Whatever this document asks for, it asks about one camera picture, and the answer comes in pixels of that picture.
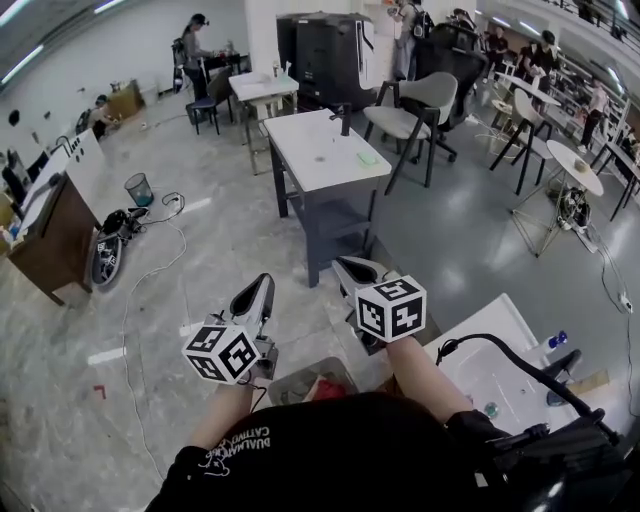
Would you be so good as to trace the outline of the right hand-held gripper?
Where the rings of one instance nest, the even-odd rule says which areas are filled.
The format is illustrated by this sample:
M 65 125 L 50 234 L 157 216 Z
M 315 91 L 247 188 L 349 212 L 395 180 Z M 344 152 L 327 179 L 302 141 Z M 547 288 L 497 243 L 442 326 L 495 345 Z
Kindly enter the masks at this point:
M 332 269 L 342 297 L 355 307 L 356 333 L 369 352 L 425 328 L 427 292 L 411 276 L 353 256 L 337 257 Z

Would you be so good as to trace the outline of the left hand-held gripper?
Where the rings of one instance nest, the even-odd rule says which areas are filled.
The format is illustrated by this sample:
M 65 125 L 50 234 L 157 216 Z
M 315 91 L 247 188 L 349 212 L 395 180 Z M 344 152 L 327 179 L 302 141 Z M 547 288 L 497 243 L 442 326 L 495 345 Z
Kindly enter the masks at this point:
M 275 343 L 262 333 L 272 315 L 275 281 L 261 273 L 229 305 L 234 318 L 208 315 L 187 337 L 182 355 L 204 380 L 218 384 L 271 380 L 278 361 Z

